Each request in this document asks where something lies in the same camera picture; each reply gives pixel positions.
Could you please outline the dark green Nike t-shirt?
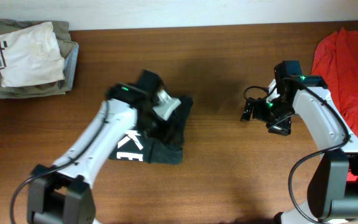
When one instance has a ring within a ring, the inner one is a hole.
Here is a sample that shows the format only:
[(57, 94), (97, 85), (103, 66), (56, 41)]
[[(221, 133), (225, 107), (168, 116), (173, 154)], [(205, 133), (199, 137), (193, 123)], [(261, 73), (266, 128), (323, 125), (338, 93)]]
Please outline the dark green Nike t-shirt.
[(150, 132), (128, 130), (109, 155), (110, 160), (139, 161), (149, 164), (178, 165), (183, 162), (186, 121), (193, 106), (189, 96), (179, 97), (181, 104), (168, 121)]

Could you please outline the folded white t-shirt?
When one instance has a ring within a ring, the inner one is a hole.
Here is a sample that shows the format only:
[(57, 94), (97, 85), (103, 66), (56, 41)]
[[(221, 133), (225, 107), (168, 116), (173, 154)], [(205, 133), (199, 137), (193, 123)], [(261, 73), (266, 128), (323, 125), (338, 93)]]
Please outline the folded white t-shirt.
[(0, 35), (2, 87), (35, 86), (65, 78), (51, 22)]

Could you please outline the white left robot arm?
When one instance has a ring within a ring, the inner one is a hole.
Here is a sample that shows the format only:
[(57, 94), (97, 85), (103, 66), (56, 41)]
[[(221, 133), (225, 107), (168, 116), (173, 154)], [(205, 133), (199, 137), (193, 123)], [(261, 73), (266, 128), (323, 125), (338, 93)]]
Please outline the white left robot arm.
[(180, 106), (161, 77), (144, 70), (135, 83), (118, 83), (81, 136), (50, 167), (32, 171), (28, 223), (97, 223), (93, 185), (113, 150), (129, 140), (140, 146), (140, 132), (166, 124)]

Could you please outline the red printed t-shirt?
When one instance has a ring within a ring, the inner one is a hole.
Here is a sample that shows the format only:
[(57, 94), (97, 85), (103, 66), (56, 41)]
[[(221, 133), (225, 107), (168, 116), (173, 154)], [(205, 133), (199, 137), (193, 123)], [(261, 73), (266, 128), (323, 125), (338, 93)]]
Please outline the red printed t-shirt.
[(358, 31), (341, 28), (314, 52), (312, 75), (323, 77), (334, 104), (358, 137)]

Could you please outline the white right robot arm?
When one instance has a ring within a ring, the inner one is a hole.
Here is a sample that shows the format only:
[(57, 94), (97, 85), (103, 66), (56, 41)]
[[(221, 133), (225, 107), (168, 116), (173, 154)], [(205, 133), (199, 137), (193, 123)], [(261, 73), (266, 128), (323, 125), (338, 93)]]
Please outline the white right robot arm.
[[(265, 96), (246, 98), (241, 121), (257, 119), (269, 133), (291, 134), (291, 118), (299, 115), (318, 150), (295, 163), (288, 175), (293, 209), (277, 213), (273, 221), (291, 223), (352, 223), (358, 221), (358, 137), (351, 131), (331, 98), (321, 76), (303, 75), (300, 63), (284, 60), (274, 68)], [(299, 204), (293, 194), (293, 176), (305, 161), (321, 158)]]

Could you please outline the folded olive green garment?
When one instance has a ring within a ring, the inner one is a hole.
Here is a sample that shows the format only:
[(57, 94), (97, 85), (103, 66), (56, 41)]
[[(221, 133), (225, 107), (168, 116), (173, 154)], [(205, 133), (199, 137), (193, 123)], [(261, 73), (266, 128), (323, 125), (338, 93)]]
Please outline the folded olive green garment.
[[(71, 40), (69, 34), (69, 22), (67, 21), (52, 21), (53, 32), (58, 40)], [(1, 86), (0, 74), (0, 99), (22, 99), (34, 98), (51, 95), (64, 95), (69, 91), (59, 90), (58, 82), (46, 83), (36, 86), (23, 86), (23, 87), (3, 87)]]

